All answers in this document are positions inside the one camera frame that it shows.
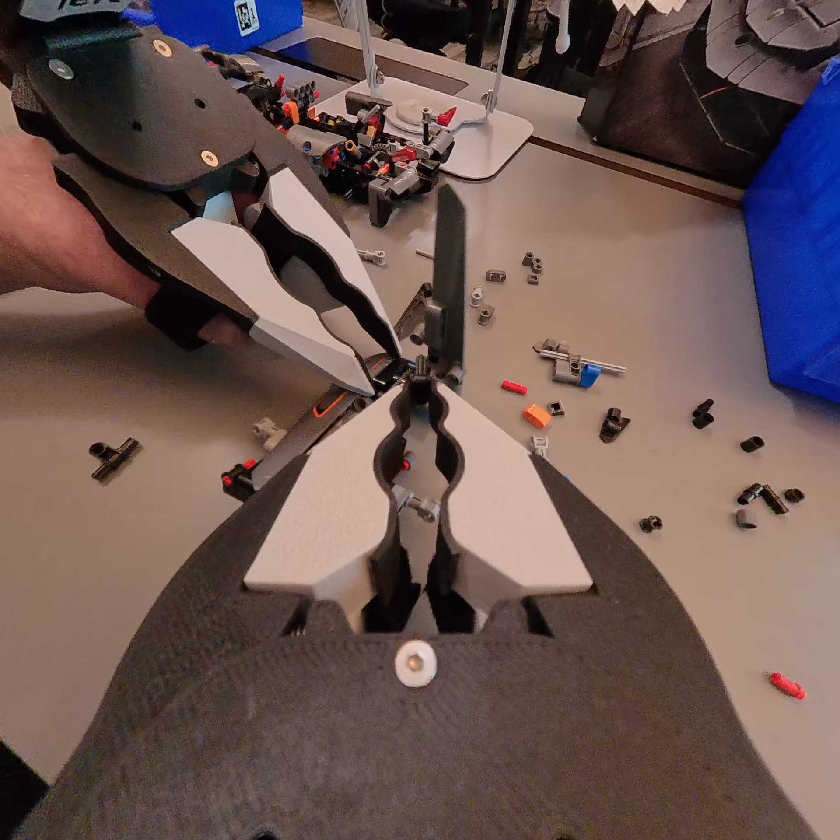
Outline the grey axle assembly blue piece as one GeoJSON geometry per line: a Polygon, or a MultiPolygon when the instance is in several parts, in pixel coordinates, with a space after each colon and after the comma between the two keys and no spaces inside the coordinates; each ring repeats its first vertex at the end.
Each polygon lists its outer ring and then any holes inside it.
{"type": "Polygon", "coordinates": [[[627,372],[624,366],[591,360],[573,353],[567,342],[546,339],[535,343],[532,349],[542,360],[552,362],[552,381],[559,384],[589,389],[603,374],[622,376],[627,372]]]}

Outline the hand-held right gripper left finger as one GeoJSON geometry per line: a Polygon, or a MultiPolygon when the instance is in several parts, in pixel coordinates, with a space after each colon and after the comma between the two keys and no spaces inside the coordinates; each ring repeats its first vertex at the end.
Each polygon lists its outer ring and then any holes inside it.
{"type": "Polygon", "coordinates": [[[395,386],[311,450],[245,574],[248,590],[393,598],[403,550],[392,483],[411,415],[410,388],[395,386]]]}

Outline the black grey lego assembly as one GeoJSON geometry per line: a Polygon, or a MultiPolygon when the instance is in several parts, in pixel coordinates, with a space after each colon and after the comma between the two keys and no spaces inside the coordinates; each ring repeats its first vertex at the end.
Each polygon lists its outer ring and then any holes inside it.
{"type": "MultiPolygon", "coordinates": [[[[265,512],[265,509],[261,507],[263,503],[270,507],[277,501],[279,503],[277,516],[301,470],[303,460],[311,450],[342,425],[360,415],[365,408],[388,393],[393,387],[407,385],[407,379],[414,362],[407,363],[404,358],[394,358],[386,353],[381,353],[379,359],[380,367],[374,372],[374,394],[372,396],[358,395],[344,389],[341,385],[334,385],[328,394],[324,395],[313,408],[304,413],[304,416],[287,433],[282,442],[268,453],[267,457],[256,461],[254,464],[250,462],[243,465],[237,464],[231,470],[224,472],[221,475],[223,491],[229,496],[235,497],[238,501],[247,502],[251,498],[254,499],[253,512],[256,514],[265,512]]],[[[448,387],[436,378],[434,378],[433,385],[448,387]]],[[[405,461],[403,453],[404,437],[412,422],[413,410],[411,423],[402,436],[402,467],[405,461]]],[[[394,492],[396,488],[394,481],[395,479],[392,483],[392,492],[396,499],[398,536],[401,543],[400,498],[394,492]]],[[[265,536],[273,523],[268,526],[265,536]]]]}

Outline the small black lego connector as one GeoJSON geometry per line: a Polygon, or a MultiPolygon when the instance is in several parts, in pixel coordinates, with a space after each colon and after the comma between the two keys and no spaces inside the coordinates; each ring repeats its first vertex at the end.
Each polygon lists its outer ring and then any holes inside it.
{"type": "Polygon", "coordinates": [[[737,496],[736,502],[740,506],[748,506],[759,498],[776,515],[784,515],[790,511],[782,497],[768,485],[750,485],[737,496]]]}

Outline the dark grey lego wing panel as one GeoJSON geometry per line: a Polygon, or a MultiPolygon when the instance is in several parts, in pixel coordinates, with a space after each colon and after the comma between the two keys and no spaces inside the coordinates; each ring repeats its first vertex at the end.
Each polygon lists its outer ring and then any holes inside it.
{"type": "Polygon", "coordinates": [[[460,392],[466,377],[466,209],[455,190],[437,192],[432,296],[424,315],[434,378],[460,392]]]}

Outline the black t-shaped lego piece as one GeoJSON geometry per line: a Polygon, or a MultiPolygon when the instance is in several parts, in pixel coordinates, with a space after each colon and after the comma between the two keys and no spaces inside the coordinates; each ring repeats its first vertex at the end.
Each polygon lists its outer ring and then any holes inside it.
{"type": "Polygon", "coordinates": [[[91,444],[88,453],[99,463],[99,466],[91,473],[91,478],[99,484],[110,482],[141,449],[140,441],[133,437],[126,438],[117,447],[103,442],[91,444]]]}

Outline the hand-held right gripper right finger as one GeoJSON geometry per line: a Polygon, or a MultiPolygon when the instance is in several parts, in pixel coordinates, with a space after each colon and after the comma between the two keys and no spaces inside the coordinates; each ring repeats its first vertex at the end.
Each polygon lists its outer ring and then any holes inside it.
{"type": "Polygon", "coordinates": [[[587,592],[593,579],[532,456],[444,385],[429,393],[435,465],[447,481],[430,568],[442,595],[476,613],[534,595],[587,592]]]}

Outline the person's left hand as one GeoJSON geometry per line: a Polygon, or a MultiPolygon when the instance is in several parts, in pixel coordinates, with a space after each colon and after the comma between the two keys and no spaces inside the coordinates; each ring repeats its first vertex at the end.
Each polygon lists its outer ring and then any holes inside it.
{"type": "Polygon", "coordinates": [[[144,310],[161,288],[123,260],[56,181],[53,149],[21,130],[1,138],[1,295],[30,288],[102,293],[144,310]]]}

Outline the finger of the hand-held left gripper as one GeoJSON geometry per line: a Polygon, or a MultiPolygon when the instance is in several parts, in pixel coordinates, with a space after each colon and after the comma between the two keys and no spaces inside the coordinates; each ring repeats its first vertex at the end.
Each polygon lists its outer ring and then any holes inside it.
{"type": "Polygon", "coordinates": [[[305,363],[344,389],[372,396],[375,388],[351,347],[319,315],[279,283],[266,253],[244,227],[194,218],[173,236],[254,314],[250,337],[277,354],[305,363]]]}
{"type": "Polygon", "coordinates": [[[328,298],[338,302],[384,352],[401,355],[400,340],[350,236],[291,168],[269,177],[251,234],[279,280],[292,260],[306,267],[304,277],[291,282],[294,297],[311,308],[328,298]]]}

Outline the dark lego set box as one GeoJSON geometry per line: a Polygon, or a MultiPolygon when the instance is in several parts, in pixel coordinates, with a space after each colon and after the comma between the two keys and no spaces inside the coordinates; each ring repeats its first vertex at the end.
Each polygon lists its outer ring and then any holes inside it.
{"type": "Polygon", "coordinates": [[[838,56],[834,1],[616,12],[579,117],[592,142],[746,188],[838,56]]]}

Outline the black lego fin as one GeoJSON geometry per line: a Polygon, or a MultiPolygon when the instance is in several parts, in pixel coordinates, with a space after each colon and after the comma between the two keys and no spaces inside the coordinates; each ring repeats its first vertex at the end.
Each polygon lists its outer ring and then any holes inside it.
{"type": "Polygon", "coordinates": [[[426,316],[433,302],[432,284],[424,282],[394,326],[400,344],[407,341],[418,347],[426,345],[426,316]]]}

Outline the large lego car chassis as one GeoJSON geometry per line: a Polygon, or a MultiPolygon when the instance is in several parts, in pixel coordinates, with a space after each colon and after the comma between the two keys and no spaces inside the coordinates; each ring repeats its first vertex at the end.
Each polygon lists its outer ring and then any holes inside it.
{"type": "Polygon", "coordinates": [[[364,202],[371,224],[382,228],[396,204],[429,193],[455,147],[451,130],[457,108],[423,108],[421,135],[404,138],[388,130],[395,106],[369,93],[344,94],[347,116],[316,109],[313,80],[287,85],[272,81],[245,55],[225,54],[206,45],[194,48],[239,89],[264,118],[294,146],[330,193],[364,202]]]}

